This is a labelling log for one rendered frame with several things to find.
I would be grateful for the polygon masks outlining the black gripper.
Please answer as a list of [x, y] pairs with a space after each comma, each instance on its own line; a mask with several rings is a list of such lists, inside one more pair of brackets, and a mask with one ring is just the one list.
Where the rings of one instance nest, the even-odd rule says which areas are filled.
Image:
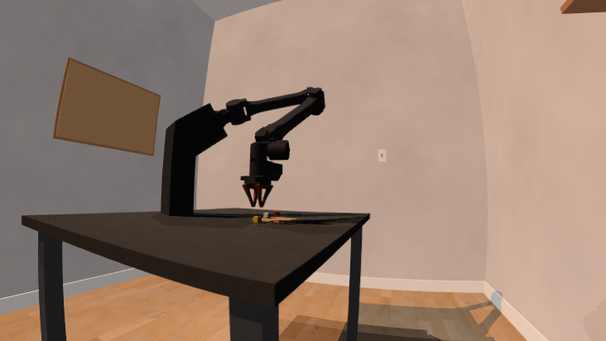
[[[243, 185], [243, 188], [248, 196], [252, 207], [256, 206], [256, 202], [258, 199], [259, 207], [263, 208], [267, 196], [270, 194], [273, 188], [272, 180], [276, 180], [275, 176], [265, 175], [266, 161], [267, 159], [255, 159], [255, 161], [251, 159], [249, 166], [249, 175], [241, 176], [241, 180], [244, 180], [244, 184], [250, 184]], [[255, 189], [253, 190], [253, 199], [250, 193], [250, 189]], [[266, 189], [265, 194], [263, 196], [263, 200], [262, 189]]]

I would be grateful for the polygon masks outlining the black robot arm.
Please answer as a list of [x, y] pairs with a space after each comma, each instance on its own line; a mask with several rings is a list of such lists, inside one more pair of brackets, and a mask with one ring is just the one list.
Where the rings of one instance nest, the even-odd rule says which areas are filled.
[[[250, 146], [250, 159], [255, 161], [255, 159], [267, 159], [268, 157], [270, 161], [266, 161], [265, 175], [275, 176], [276, 181], [279, 181], [282, 175], [282, 164], [273, 163], [273, 161], [288, 160], [290, 156], [289, 142], [282, 139], [310, 115], [319, 116], [324, 112], [325, 94], [322, 88], [308, 87], [298, 93], [258, 101], [247, 101], [246, 98], [234, 99], [226, 103], [226, 109], [215, 110], [215, 113], [222, 126], [225, 127], [229, 122], [232, 125], [240, 125], [251, 121], [251, 116], [256, 113], [298, 104], [299, 106], [276, 122], [256, 131], [255, 140], [259, 143], [252, 143]], [[243, 107], [246, 108], [247, 115], [245, 115]]]

